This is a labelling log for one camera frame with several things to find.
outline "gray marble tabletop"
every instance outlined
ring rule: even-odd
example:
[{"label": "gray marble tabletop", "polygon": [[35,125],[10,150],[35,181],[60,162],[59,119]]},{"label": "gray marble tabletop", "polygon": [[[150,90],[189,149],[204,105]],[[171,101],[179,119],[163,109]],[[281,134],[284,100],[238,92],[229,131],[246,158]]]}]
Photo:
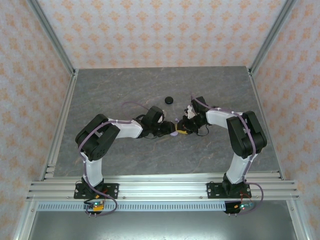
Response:
[{"label": "gray marble tabletop", "polygon": [[[244,66],[81,69],[62,137],[54,177],[83,174],[75,137],[97,114],[128,120],[157,106],[166,120],[181,119],[190,104],[190,93],[203,96],[207,104],[237,112],[254,111],[264,129],[258,102]],[[165,98],[171,96],[173,104]],[[200,134],[205,134],[202,127]],[[219,173],[228,170],[233,151],[228,131],[210,126],[207,136],[179,134],[156,139],[121,138],[114,141],[102,160],[104,175]],[[254,160],[251,171],[274,171],[279,165],[268,145]]]}]

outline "black mounting plate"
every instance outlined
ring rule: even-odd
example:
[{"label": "black mounting plate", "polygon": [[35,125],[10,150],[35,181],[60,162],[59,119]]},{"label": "black mounting plate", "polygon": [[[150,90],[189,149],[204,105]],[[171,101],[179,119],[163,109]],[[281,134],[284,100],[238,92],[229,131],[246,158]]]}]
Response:
[{"label": "black mounting plate", "polygon": [[244,184],[241,188],[237,189],[236,193],[233,193],[232,196],[228,196],[224,188],[222,187],[222,183],[216,183],[216,182],[209,182],[206,184],[206,193],[208,196],[208,199],[240,199],[240,192],[243,194],[247,194],[248,196],[251,196],[251,189],[250,186],[247,184]]},{"label": "black mounting plate", "polygon": [[[118,193],[119,193],[118,183],[103,183],[103,186],[101,189],[103,190],[108,189],[108,191],[105,194],[109,195],[110,197],[113,197],[114,199],[118,198]],[[96,195],[97,193],[93,192],[91,189],[88,190],[88,188],[82,182],[75,184],[75,190],[73,195],[74,199],[92,199]]]}]

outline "white cable tray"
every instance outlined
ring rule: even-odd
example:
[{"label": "white cable tray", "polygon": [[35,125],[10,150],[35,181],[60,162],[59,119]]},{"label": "white cable tray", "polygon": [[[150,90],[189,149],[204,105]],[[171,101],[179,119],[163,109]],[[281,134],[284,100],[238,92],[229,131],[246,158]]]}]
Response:
[{"label": "white cable tray", "polygon": [[[114,208],[111,201],[104,203],[104,211]],[[39,212],[82,212],[86,205],[82,202],[72,201],[42,201],[39,203]],[[195,211],[225,211],[224,201],[199,202],[199,201],[162,201],[145,202],[118,201],[117,212],[195,212]]]}]

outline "enclosure wall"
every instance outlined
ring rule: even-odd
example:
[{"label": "enclosure wall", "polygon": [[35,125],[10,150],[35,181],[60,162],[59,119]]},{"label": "enclosure wall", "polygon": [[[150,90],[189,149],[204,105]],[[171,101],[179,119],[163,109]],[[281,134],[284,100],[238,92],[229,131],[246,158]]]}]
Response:
[{"label": "enclosure wall", "polygon": [[297,1],[254,77],[277,156],[320,234],[320,4]]},{"label": "enclosure wall", "polygon": [[26,0],[1,1],[0,26],[0,239],[12,239],[70,75]]},{"label": "enclosure wall", "polygon": [[285,0],[40,0],[75,68],[247,66]]}]

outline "black puck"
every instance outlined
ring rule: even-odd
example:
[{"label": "black puck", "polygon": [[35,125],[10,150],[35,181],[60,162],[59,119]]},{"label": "black puck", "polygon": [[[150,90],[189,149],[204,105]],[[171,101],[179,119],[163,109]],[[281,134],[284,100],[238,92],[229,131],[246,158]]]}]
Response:
[{"label": "black puck", "polygon": [[164,99],[164,102],[166,104],[172,104],[174,102],[174,99],[171,97],[171,96],[167,96],[165,99]]}]

